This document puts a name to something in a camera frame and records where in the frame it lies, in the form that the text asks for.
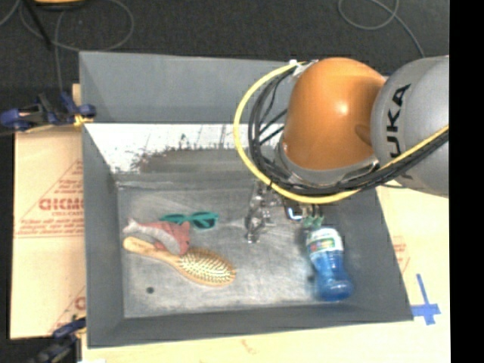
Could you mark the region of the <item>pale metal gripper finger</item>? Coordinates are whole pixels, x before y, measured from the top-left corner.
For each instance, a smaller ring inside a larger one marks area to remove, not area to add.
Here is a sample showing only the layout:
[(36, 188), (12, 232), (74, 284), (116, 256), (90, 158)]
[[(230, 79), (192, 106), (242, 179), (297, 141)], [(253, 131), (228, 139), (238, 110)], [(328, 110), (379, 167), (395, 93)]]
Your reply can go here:
[(273, 226), (271, 214), (267, 211), (252, 211), (249, 212), (244, 220), (246, 227), (245, 238), (248, 243), (259, 242), (261, 234)]
[(250, 209), (268, 213), (273, 208), (281, 205), (280, 196), (268, 185), (255, 182), (250, 197)]

